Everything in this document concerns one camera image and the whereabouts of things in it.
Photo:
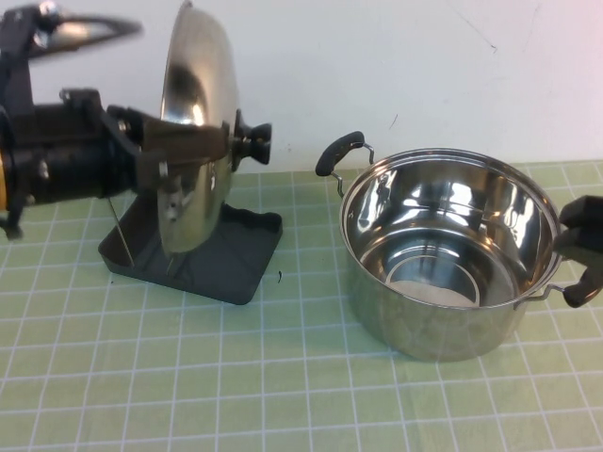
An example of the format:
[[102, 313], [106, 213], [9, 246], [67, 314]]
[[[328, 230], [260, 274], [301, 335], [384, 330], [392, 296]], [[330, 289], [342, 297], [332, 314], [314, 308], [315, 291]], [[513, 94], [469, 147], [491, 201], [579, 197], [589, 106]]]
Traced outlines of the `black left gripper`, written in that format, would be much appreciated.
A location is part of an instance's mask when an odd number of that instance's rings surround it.
[[159, 189], [227, 155], [225, 126], [162, 121], [119, 105], [105, 111], [97, 90], [68, 89], [61, 102], [14, 117], [14, 194], [53, 203], [132, 189], [134, 163], [119, 129], [141, 141], [138, 188]]

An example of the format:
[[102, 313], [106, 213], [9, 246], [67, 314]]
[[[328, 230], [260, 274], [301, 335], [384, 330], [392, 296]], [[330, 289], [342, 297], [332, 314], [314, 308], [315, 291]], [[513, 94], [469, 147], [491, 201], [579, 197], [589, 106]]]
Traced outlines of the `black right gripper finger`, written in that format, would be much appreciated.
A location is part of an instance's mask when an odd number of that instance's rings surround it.
[[602, 263], [602, 230], [579, 227], [563, 231], [554, 240], [554, 251], [581, 264]]
[[566, 228], [602, 227], [603, 198], [584, 195], [569, 202], [560, 212], [560, 222]]

